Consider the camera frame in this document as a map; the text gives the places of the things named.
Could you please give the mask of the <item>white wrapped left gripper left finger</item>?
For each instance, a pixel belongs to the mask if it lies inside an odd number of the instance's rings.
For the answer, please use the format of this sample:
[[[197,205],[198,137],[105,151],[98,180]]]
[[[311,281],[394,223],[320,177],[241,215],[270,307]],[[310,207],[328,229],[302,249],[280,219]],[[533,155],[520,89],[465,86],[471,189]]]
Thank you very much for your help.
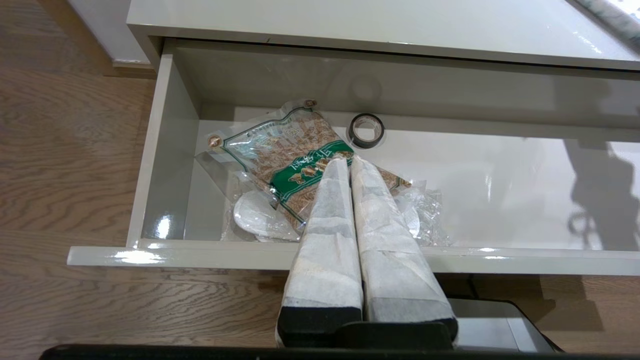
[[[279,347],[331,347],[363,319],[361,264],[348,163],[326,166],[286,280],[276,322]]]

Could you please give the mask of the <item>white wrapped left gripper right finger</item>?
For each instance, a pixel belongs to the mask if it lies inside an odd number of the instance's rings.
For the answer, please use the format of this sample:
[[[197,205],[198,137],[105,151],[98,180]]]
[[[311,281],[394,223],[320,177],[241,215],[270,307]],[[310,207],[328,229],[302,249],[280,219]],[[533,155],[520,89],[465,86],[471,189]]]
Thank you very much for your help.
[[[359,264],[370,322],[443,324],[452,341],[458,321],[378,168],[356,156],[350,188]]]

